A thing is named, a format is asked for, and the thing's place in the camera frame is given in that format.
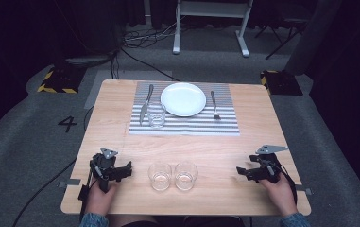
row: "striped placemat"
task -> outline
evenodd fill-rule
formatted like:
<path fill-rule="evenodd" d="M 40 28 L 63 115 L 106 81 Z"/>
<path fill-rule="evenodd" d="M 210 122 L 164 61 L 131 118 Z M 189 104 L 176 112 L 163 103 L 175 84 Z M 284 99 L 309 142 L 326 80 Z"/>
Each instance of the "striped placemat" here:
<path fill-rule="evenodd" d="M 220 83 L 192 83 L 199 87 L 206 96 L 206 106 L 200 113 L 189 117 L 181 117 L 167 112 L 164 126 L 157 129 L 149 127 L 147 114 L 145 114 L 144 123 L 141 126 L 139 124 L 139 115 L 141 113 L 142 105 L 144 105 L 146 101 L 150 83 L 154 86 L 150 101 L 160 101 L 160 95 L 164 88 L 175 82 L 138 82 L 132 107 L 129 134 L 240 135 L 235 109 L 232 104 L 230 88 L 228 84 Z M 220 114 L 221 120 L 215 120 L 213 118 L 214 107 L 210 95 L 211 91 L 214 91 L 217 111 Z"/>

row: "clear glass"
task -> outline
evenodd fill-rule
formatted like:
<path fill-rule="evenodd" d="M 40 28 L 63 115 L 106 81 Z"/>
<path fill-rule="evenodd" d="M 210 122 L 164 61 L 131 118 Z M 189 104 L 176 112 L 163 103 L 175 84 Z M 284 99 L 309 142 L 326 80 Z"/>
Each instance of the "clear glass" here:
<path fill-rule="evenodd" d="M 154 163 L 149 171 L 150 183 L 155 190 L 164 191 L 170 186 L 171 166 L 166 163 Z"/>
<path fill-rule="evenodd" d="M 179 163 L 174 172 L 178 189 L 187 191 L 194 187 L 198 174 L 197 166 L 191 162 Z"/>
<path fill-rule="evenodd" d="M 165 123 L 165 107 L 161 102 L 149 102 L 147 105 L 147 118 L 152 128 L 162 127 Z"/>

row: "sleeve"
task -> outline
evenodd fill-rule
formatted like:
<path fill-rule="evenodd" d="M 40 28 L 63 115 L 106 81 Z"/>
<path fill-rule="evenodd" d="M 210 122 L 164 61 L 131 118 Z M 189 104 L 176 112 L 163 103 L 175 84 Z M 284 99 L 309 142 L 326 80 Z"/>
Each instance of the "sleeve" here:
<path fill-rule="evenodd" d="M 280 220 L 281 227 L 310 227 L 309 222 L 301 213 L 296 213 Z"/>
<path fill-rule="evenodd" d="M 106 217 L 87 213 L 83 216 L 82 222 L 80 223 L 79 227 L 108 227 L 109 221 Z"/>

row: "white plate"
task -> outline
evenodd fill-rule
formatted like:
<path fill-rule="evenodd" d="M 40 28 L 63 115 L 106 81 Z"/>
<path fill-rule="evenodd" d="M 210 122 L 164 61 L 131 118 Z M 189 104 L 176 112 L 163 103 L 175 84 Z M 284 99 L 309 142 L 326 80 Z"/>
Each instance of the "white plate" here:
<path fill-rule="evenodd" d="M 166 110 L 177 116 L 192 116 L 203 110 L 206 105 L 206 96 L 190 83 L 174 83 L 167 86 L 160 96 Z"/>

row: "number 4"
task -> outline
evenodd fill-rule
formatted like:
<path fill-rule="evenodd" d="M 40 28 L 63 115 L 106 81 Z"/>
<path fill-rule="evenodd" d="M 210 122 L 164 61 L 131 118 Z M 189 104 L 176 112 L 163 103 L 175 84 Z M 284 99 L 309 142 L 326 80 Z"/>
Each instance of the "number 4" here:
<path fill-rule="evenodd" d="M 65 126 L 67 126 L 67 129 L 65 130 L 65 133 L 67 133 L 67 132 L 70 130 L 71 126 L 77 124 L 77 123 L 73 123 L 73 121 L 74 121 L 74 117 L 73 117 L 73 116 L 69 116 L 69 117 L 63 119 L 61 122 L 59 122 L 59 125 L 65 125 Z"/>

